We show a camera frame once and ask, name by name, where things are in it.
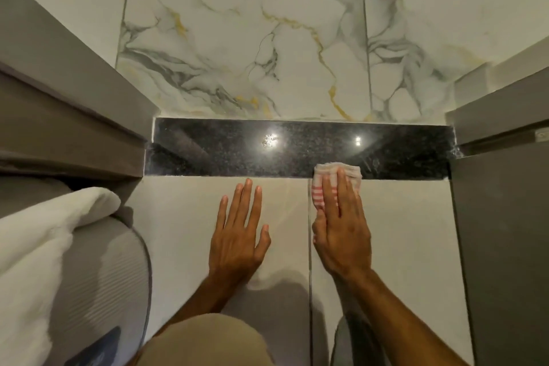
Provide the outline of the person's right hand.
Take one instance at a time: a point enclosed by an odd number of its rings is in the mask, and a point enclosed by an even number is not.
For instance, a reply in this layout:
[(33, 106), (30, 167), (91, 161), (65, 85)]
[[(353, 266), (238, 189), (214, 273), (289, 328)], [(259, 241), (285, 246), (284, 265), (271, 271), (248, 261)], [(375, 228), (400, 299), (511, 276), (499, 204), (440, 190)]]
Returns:
[(328, 254), (320, 260), (327, 272), (346, 283), (364, 282), (372, 274), (372, 247), (360, 193), (355, 197), (355, 215), (341, 219), (328, 176), (322, 187), (326, 210), (317, 210), (317, 218), (327, 220)]

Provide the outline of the white pink striped cloth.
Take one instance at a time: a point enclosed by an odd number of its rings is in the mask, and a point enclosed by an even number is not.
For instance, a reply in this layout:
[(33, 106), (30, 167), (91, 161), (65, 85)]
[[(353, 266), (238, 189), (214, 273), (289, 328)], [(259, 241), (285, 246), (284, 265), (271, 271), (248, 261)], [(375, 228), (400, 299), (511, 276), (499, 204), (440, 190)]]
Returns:
[(330, 178), (332, 186), (332, 194), (335, 200), (336, 206), (338, 206), (338, 171), (342, 169), (345, 172), (349, 182), (353, 189), (353, 195), (358, 196), (362, 174), (359, 166), (351, 166), (340, 162), (330, 162), (324, 164), (318, 164), (315, 166), (311, 181), (311, 198), (314, 207), (317, 210), (325, 212), (325, 198), (323, 194), (323, 180), (325, 176)]

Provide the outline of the person's left hand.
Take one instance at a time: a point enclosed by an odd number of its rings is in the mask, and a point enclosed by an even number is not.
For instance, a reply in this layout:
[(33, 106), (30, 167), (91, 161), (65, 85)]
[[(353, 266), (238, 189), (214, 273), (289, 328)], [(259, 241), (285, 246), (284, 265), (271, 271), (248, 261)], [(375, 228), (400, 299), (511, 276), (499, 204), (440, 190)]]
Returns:
[(256, 272), (264, 259), (256, 259), (256, 246), (262, 226), (262, 188), (252, 183), (249, 213), (245, 229), (235, 228), (235, 190), (232, 198), (228, 196), (226, 222), (218, 235), (214, 233), (210, 242), (209, 272), (217, 268)]

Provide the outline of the person's left forearm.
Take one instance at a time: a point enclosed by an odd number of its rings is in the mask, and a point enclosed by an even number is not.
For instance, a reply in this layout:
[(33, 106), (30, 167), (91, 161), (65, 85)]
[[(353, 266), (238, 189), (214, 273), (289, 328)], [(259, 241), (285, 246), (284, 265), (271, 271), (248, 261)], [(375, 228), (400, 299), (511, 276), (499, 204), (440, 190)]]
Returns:
[(229, 270), (227, 268), (211, 270), (196, 291), (153, 337), (160, 336), (170, 326), (190, 318), (204, 314), (220, 313), (232, 296), (253, 275), (254, 271)]

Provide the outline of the grey stepped wooden panel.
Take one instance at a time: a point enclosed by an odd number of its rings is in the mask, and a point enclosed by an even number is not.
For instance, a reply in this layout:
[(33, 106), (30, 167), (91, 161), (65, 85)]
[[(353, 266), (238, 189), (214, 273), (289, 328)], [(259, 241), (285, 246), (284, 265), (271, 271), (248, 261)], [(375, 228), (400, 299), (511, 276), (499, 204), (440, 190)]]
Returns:
[(158, 113), (36, 0), (0, 0), (0, 176), (142, 178)]

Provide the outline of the grey wooden cabinet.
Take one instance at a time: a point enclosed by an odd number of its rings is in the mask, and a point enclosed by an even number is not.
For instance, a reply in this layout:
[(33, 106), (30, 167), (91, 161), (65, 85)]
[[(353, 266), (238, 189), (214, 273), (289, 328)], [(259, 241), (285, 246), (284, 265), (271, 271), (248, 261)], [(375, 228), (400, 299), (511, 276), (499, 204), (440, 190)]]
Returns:
[(549, 366), (549, 67), (449, 113), (477, 366)]

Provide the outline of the black granite ledge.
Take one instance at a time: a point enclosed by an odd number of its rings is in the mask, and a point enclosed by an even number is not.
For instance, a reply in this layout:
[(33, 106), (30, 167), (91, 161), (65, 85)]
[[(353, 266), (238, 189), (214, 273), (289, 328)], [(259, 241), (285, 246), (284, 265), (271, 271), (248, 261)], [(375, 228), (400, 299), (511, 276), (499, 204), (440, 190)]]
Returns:
[(306, 179), (340, 162), (368, 180), (440, 180), (454, 151), (448, 126), (158, 118), (144, 174)]

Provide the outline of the white fluffy towel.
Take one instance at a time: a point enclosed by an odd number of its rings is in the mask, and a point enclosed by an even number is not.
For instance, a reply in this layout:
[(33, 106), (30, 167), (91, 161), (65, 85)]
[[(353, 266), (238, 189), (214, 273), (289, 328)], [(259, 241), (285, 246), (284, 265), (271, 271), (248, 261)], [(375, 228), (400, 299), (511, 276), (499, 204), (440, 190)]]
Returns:
[(113, 214), (120, 198), (92, 187), (0, 219), (0, 366), (43, 366), (72, 233)]

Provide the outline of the person's beige trouser leg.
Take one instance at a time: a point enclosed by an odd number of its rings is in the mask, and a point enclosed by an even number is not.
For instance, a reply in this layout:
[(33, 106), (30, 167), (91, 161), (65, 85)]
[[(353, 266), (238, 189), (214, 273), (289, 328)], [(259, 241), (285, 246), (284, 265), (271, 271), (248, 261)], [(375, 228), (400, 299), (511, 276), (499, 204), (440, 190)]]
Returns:
[(132, 366), (275, 366), (264, 338), (240, 319), (204, 314), (170, 325)]

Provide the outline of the person's right forearm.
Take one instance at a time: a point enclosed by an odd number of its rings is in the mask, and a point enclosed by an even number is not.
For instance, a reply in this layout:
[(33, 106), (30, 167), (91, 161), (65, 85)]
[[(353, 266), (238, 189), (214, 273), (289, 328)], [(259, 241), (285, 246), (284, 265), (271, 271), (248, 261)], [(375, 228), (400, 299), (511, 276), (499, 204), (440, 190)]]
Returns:
[(374, 270), (351, 269), (342, 279), (367, 315), (392, 366), (469, 366)]

